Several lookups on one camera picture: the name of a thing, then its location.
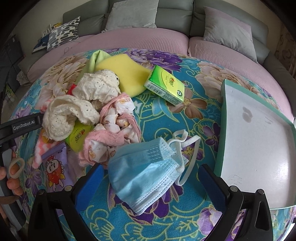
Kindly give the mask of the blue pillow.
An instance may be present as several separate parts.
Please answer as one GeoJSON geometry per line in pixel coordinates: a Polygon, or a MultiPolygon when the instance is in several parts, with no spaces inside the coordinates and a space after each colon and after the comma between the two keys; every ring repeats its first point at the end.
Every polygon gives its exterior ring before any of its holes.
{"type": "Polygon", "coordinates": [[[40,38],[37,42],[37,44],[35,45],[35,47],[33,48],[32,54],[36,53],[38,51],[41,51],[43,49],[47,48],[47,44],[48,44],[48,40],[49,40],[49,34],[45,35],[44,37],[40,38]]]}

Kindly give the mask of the books on sofa end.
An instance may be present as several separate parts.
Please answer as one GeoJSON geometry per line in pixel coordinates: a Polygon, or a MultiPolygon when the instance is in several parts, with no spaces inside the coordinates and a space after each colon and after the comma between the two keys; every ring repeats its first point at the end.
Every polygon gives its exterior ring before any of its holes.
{"type": "Polygon", "coordinates": [[[58,22],[53,25],[49,24],[48,27],[46,27],[46,29],[42,32],[42,36],[44,37],[44,36],[48,35],[53,29],[56,29],[56,28],[60,27],[61,25],[62,25],[61,22],[58,22]]]}

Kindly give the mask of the grey pink pillow right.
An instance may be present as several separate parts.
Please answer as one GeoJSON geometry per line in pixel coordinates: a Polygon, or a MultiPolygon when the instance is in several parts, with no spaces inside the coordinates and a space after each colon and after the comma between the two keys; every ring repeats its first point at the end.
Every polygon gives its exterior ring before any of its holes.
{"type": "Polygon", "coordinates": [[[250,25],[208,6],[204,11],[204,41],[223,45],[257,61],[250,25]]]}

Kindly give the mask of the pink sofa seat cover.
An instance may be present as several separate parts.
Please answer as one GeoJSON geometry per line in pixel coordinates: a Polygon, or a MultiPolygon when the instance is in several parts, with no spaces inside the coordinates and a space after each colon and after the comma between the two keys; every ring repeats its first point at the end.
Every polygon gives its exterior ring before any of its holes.
{"type": "Polygon", "coordinates": [[[295,80],[269,50],[262,64],[239,52],[204,41],[201,37],[188,38],[169,29],[121,29],[97,35],[79,37],[43,55],[27,73],[34,82],[47,69],[66,56],[98,49],[135,48],[181,54],[210,61],[233,71],[267,90],[289,120],[295,117],[295,80]]]}

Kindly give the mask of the small green tissue pack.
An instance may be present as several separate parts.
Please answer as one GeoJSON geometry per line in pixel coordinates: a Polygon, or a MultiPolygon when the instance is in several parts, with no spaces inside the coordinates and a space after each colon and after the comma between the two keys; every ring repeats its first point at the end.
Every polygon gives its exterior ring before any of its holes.
{"type": "Polygon", "coordinates": [[[65,143],[74,151],[79,152],[83,149],[84,140],[94,129],[93,125],[85,125],[79,120],[75,121],[72,133],[65,139],[65,143]]]}

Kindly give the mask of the red tape roll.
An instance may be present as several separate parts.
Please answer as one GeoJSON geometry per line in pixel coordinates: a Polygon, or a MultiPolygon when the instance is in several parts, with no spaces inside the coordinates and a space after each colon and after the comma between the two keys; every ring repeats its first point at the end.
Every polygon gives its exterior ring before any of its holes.
{"type": "Polygon", "coordinates": [[[72,91],[73,91],[73,89],[74,89],[75,87],[76,87],[76,85],[73,83],[73,84],[71,85],[71,87],[69,88],[67,94],[68,94],[68,95],[73,95],[72,91]]]}

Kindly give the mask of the teal white tray box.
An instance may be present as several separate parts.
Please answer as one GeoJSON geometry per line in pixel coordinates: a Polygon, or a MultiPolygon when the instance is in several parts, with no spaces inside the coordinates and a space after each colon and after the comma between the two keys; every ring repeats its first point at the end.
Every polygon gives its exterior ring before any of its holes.
{"type": "Polygon", "coordinates": [[[265,192],[270,209],[295,206],[295,126],[270,103],[230,80],[214,173],[244,192],[265,192]]]}

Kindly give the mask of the yellow sponge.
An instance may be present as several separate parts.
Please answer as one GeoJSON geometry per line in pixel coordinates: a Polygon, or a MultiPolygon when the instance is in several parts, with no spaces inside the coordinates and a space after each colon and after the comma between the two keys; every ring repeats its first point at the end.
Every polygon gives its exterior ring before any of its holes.
{"type": "Polygon", "coordinates": [[[136,63],[127,54],[111,56],[99,62],[95,66],[95,71],[111,70],[119,78],[119,89],[130,97],[135,97],[143,93],[144,86],[151,70],[136,63]]]}

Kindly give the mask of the leopard print scrunchie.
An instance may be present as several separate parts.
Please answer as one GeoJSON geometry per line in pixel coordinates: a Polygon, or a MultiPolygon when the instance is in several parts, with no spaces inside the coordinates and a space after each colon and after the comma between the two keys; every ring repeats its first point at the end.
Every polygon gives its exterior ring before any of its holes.
{"type": "Polygon", "coordinates": [[[119,86],[119,77],[114,73],[114,76],[116,78],[116,85],[119,86]]]}

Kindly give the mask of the black white patterned pillow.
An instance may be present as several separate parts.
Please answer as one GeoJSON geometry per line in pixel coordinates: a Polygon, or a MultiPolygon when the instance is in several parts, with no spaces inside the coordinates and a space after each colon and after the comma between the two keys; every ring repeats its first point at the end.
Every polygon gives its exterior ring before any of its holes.
{"type": "Polygon", "coordinates": [[[53,29],[49,34],[47,52],[78,38],[80,16],[60,27],[53,29]]]}

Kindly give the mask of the light green cloth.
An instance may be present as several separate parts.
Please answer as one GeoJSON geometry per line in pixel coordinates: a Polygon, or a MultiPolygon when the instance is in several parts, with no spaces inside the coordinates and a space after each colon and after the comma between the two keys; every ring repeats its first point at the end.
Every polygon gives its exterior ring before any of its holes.
{"type": "Polygon", "coordinates": [[[77,84],[85,73],[94,73],[96,66],[100,62],[102,62],[103,60],[108,59],[110,57],[111,56],[108,53],[106,53],[105,51],[103,51],[103,50],[95,51],[91,55],[90,59],[87,61],[86,65],[84,66],[84,68],[82,69],[80,74],[78,75],[75,83],[77,84]]]}

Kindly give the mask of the pink patterned fabric scrunchie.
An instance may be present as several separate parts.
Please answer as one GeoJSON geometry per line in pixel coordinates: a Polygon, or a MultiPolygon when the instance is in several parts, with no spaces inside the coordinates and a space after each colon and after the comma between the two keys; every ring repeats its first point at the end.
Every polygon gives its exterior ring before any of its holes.
{"type": "Polygon", "coordinates": [[[99,123],[86,136],[78,154],[80,166],[100,163],[106,167],[119,148],[141,141],[134,109],[133,100],[126,93],[115,97],[101,109],[99,123]]]}

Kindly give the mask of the grey pillow middle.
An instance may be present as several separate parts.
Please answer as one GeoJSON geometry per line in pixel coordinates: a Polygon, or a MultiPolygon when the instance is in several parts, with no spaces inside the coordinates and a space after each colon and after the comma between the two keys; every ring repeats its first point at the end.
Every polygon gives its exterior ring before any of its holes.
{"type": "Polygon", "coordinates": [[[128,0],[114,3],[103,32],[131,28],[155,29],[158,4],[158,0],[128,0]]]}

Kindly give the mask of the purple cartoon wipes pack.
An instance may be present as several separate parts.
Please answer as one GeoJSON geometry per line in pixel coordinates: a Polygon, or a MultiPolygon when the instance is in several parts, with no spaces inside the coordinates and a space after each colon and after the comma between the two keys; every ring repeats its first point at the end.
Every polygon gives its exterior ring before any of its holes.
{"type": "Polygon", "coordinates": [[[64,142],[49,149],[42,155],[48,192],[61,191],[73,182],[70,178],[67,148],[64,142]]]}

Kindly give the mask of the blue surgical face mask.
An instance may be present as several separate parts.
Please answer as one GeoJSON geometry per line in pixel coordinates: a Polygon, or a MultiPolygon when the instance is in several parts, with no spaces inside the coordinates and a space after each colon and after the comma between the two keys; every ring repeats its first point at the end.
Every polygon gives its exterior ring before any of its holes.
{"type": "Polygon", "coordinates": [[[194,169],[201,138],[186,130],[119,148],[108,162],[109,182],[136,215],[143,214],[175,184],[183,186],[194,169]]]}

